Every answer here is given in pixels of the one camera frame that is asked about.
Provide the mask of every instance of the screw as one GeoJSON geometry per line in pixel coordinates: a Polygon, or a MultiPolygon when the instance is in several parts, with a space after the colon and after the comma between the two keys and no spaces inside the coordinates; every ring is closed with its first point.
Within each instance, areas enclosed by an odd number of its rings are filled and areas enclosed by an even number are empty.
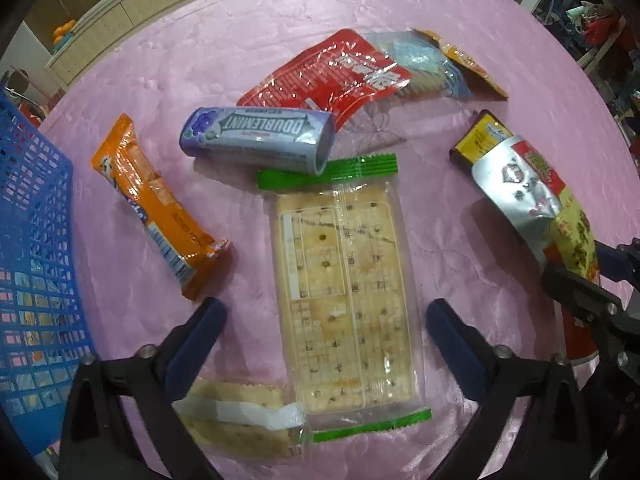
{"type": "Polygon", "coordinates": [[[136,352],[136,355],[138,357],[142,357],[143,359],[149,359],[156,355],[156,350],[158,350],[156,345],[142,345],[136,352]]]}
{"type": "Polygon", "coordinates": [[[509,359],[513,357],[513,350],[506,345],[494,346],[494,354],[500,359],[509,359]]]}
{"type": "Polygon", "coordinates": [[[554,355],[554,361],[556,363],[558,363],[560,366],[567,366],[569,364],[569,359],[567,359],[564,355],[562,354],[556,354],[554,355]]]}
{"type": "Polygon", "coordinates": [[[618,366],[620,368],[624,368],[628,362],[629,362],[629,356],[626,355],[626,352],[620,352],[618,354],[618,366]]]}

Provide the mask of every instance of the orange package edge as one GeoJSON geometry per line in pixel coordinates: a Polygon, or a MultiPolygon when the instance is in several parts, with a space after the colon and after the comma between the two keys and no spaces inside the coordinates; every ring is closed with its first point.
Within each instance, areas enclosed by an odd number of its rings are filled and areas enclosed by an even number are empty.
{"type": "Polygon", "coordinates": [[[180,282],[182,295],[197,300],[228,241],[204,232],[166,188],[138,145],[129,116],[116,121],[91,164],[136,212],[180,282]]]}

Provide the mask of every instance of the red snack bag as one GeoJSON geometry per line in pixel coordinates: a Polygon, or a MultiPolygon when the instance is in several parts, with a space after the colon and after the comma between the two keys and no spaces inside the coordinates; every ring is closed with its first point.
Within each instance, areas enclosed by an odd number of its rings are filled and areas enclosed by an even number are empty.
{"type": "Polygon", "coordinates": [[[340,129],[362,105],[393,94],[410,79],[407,70],[344,28],[277,69],[238,106],[326,110],[340,129]]]}

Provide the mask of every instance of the pink tablecloth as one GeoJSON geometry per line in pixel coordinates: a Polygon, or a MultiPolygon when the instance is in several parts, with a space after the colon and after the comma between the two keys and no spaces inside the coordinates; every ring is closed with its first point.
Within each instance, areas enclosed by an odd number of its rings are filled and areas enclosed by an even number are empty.
{"type": "MultiPolygon", "coordinates": [[[[393,98],[369,105],[339,134],[335,151],[398,154],[421,306],[443,296],[490,342],[522,356],[554,352],[552,307],[539,290],[535,261],[451,165],[449,148],[470,126],[474,110],[489,108],[548,157],[582,202],[596,236],[613,245],[640,233],[640,181],[597,92],[534,18],[512,0],[199,0],[101,60],[42,126],[74,164],[76,267],[103,356],[124,357],[142,343],[159,342],[193,309],[129,206],[90,167],[110,126],[126,112],[185,208],[214,236],[234,244],[232,269],[218,283],[230,319],[203,375],[286,380],[263,200],[246,170],[229,175],[194,165],[177,137],[192,110],[233,105],[269,72],[342,27],[435,30],[508,90],[508,102],[402,104],[393,98]]],[[[628,295],[618,286],[612,290],[628,295]]],[[[318,445],[304,463],[214,463],[233,479],[426,478],[475,406],[463,400],[426,336],[424,353],[432,421],[318,445]]],[[[517,427],[515,417],[505,441],[517,427]]]]}

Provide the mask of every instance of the basket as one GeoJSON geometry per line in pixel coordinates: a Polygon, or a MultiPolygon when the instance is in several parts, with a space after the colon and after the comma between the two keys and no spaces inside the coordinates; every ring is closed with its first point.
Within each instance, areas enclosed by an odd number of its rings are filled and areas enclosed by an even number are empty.
{"type": "Polygon", "coordinates": [[[0,92],[0,404],[32,455],[93,351],[72,261],[72,165],[0,92]]]}

